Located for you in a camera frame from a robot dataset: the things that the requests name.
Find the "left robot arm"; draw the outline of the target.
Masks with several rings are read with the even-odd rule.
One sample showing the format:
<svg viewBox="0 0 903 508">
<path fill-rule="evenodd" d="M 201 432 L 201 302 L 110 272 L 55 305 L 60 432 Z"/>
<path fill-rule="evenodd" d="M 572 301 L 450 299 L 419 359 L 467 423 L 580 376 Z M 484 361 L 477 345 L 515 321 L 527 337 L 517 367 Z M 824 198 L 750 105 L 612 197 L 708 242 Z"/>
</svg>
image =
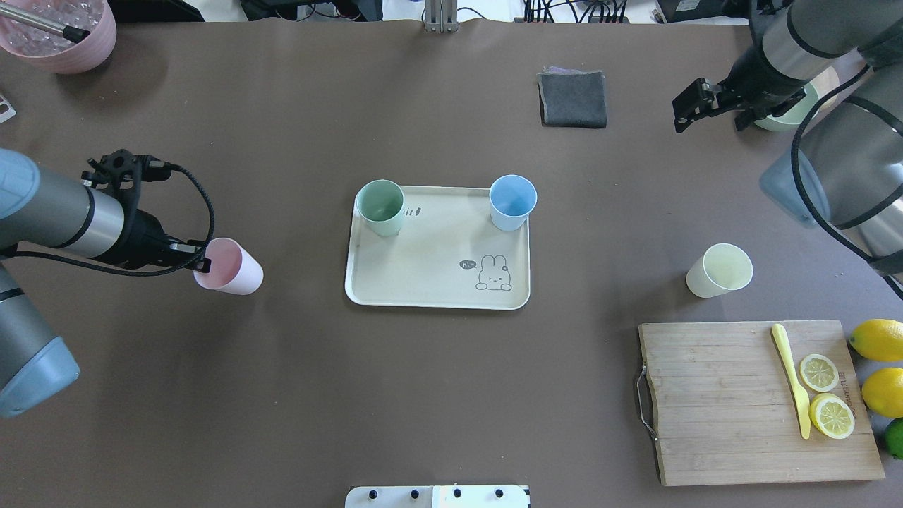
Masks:
<svg viewBox="0 0 903 508">
<path fill-rule="evenodd" d="M 164 182 L 181 165 L 125 149 L 88 161 L 81 182 L 4 149 L 2 258 L 26 258 L 23 242 L 45 247 L 41 258 L 129 277 L 178 269 L 209 273 L 212 235 L 181 241 L 138 207 L 145 182 Z M 80 367 L 8 270 L 2 270 L 2 395 L 4 418 L 22 414 L 70 386 Z"/>
</svg>

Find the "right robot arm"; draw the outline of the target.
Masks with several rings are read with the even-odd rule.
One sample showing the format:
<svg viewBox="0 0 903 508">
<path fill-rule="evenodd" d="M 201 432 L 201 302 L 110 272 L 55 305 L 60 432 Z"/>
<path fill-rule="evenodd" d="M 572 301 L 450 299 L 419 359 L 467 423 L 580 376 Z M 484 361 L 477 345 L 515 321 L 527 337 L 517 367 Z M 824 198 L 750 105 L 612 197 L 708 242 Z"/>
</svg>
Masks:
<svg viewBox="0 0 903 508">
<path fill-rule="evenodd" d="M 806 227 L 829 223 L 880 276 L 901 280 L 899 1 L 794 1 L 720 83 L 746 107 L 788 99 L 851 51 L 872 68 L 762 174 L 759 186 Z"/>
</svg>

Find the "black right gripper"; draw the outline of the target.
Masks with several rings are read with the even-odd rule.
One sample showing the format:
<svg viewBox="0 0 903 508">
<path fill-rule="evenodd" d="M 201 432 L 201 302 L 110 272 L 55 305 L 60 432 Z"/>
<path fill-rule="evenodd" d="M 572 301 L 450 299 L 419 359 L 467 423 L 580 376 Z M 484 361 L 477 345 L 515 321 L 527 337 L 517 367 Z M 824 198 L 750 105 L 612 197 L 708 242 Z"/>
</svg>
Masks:
<svg viewBox="0 0 903 508">
<path fill-rule="evenodd" d="M 762 47 L 751 46 L 732 65 L 720 90 L 727 94 L 727 104 L 736 107 L 737 131 L 742 131 L 766 116 L 781 116 L 801 101 L 806 81 L 788 78 L 777 71 L 765 57 Z"/>
</svg>

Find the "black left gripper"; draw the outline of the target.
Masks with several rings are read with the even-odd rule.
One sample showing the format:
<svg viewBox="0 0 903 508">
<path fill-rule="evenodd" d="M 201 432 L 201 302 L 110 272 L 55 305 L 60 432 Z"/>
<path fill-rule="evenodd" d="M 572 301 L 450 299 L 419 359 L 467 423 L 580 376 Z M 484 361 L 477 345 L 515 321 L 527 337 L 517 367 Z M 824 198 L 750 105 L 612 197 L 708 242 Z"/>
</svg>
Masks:
<svg viewBox="0 0 903 508">
<path fill-rule="evenodd" d="M 152 265 L 187 269 L 209 274 L 212 261 L 209 258 L 193 258 L 185 261 L 185 255 L 202 255 L 204 242 L 183 243 L 166 234 L 155 216 L 136 211 L 126 236 L 126 269 L 138 270 Z"/>
</svg>

